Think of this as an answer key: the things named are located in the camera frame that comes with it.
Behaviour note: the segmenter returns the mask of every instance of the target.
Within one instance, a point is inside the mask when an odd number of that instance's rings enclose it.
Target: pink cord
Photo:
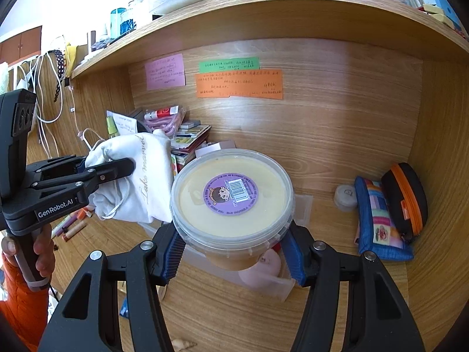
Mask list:
[[[184,109],[184,107],[181,107],[179,109],[179,112],[175,115],[157,119],[145,119],[144,123],[153,131],[156,129],[161,129],[166,134],[166,136],[173,137],[176,134],[182,121],[184,120],[185,115],[186,110]]]

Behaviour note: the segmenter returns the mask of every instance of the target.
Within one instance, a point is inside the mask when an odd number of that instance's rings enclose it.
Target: green sticky note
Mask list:
[[[227,60],[211,60],[199,63],[199,72],[218,72],[231,70],[259,70],[259,58],[229,58]]]

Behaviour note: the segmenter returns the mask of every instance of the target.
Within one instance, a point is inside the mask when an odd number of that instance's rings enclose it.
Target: orange jacket sleeve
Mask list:
[[[8,300],[0,302],[0,311],[31,352],[36,352],[47,325],[48,290],[32,292],[20,269],[3,255]]]

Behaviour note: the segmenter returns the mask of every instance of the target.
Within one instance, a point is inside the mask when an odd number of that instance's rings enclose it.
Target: white drawstring bag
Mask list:
[[[91,150],[85,161],[87,168],[120,158],[135,162],[132,175],[101,184],[90,195],[99,218],[147,224],[155,219],[171,222],[169,201],[174,175],[170,150],[170,139],[161,130],[114,137]]]

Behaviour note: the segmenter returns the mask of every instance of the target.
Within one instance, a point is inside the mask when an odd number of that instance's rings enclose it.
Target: orange sticky note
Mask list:
[[[196,85],[198,98],[283,99],[283,73],[277,69],[196,74]]]

